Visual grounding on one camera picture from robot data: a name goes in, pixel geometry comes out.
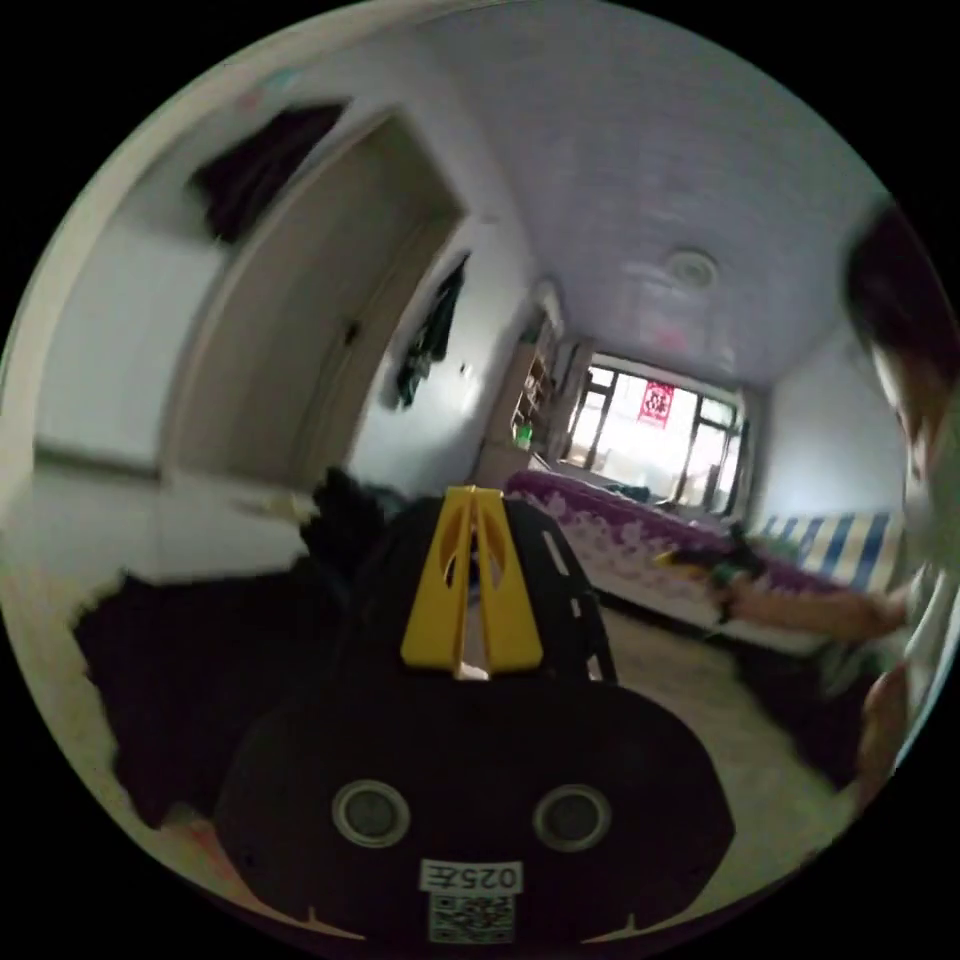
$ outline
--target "tiled floor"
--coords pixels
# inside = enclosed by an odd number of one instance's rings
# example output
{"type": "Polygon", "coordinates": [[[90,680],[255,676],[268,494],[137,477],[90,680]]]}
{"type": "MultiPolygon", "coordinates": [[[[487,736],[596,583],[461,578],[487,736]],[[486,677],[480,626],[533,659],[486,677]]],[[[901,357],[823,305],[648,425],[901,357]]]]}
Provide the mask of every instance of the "tiled floor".
{"type": "MultiPolygon", "coordinates": [[[[229,879],[202,847],[182,829],[143,826],[113,779],[112,737],[83,676],[70,621],[78,605],[109,590],[121,570],[179,579],[288,565],[302,549],[291,511],[280,508],[285,520],[256,509],[274,493],[196,480],[162,489],[48,470],[14,504],[0,534],[0,605],[27,684],[65,756],[148,853],[228,897],[229,879]]],[[[671,922],[755,892],[843,829],[849,799],[833,796],[794,759],[785,735],[735,682],[725,654],[612,613],[606,622],[622,682],[673,710],[698,734],[737,822],[726,861],[698,902],[671,922]]]]}

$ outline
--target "striped cushion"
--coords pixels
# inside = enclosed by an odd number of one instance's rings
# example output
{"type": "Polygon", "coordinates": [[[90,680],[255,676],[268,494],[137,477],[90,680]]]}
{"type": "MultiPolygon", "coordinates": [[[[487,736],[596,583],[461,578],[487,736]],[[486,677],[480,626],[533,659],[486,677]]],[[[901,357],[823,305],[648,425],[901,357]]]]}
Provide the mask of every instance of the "striped cushion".
{"type": "Polygon", "coordinates": [[[903,563],[900,513],[844,513],[825,517],[768,517],[754,533],[787,540],[799,565],[854,590],[890,589],[903,563]]]}

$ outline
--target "dark hair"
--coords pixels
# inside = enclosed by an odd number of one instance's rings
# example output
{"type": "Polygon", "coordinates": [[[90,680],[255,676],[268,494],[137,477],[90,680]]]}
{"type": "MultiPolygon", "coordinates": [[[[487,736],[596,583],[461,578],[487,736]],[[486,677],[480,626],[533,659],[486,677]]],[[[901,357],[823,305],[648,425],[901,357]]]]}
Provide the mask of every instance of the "dark hair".
{"type": "Polygon", "coordinates": [[[920,238],[892,201],[851,247],[843,296],[864,345],[926,360],[949,384],[960,379],[960,327],[920,238]]]}

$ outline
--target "hand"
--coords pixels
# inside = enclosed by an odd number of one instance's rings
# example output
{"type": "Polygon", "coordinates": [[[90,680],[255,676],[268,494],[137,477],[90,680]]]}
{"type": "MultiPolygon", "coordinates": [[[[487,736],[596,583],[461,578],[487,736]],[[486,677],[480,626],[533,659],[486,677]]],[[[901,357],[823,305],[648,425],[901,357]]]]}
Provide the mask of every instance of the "hand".
{"type": "Polygon", "coordinates": [[[907,668],[899,664],[870,689],[863,705],[863,733],[857,757],[857,812],[876,799],[893,773],[907,737],[907,668]]]}
{"type": "Polygon", "coordinates": [[[719,611],[726,609],[731,620],[750,620],[756,605],[758,591],[747,574],[734,577],[725,587],[707,579],[707,593],[719,611]]]}

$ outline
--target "qr code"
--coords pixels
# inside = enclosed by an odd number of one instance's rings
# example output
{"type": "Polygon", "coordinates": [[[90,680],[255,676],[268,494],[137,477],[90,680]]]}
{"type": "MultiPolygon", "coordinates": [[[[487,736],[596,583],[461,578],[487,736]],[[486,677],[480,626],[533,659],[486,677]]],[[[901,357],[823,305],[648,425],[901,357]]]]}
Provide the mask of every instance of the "qr code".
{"type": "Polygon", "coordinates": [[[430,897],[430,942],[512,943],[513,897],[430,897]]]}

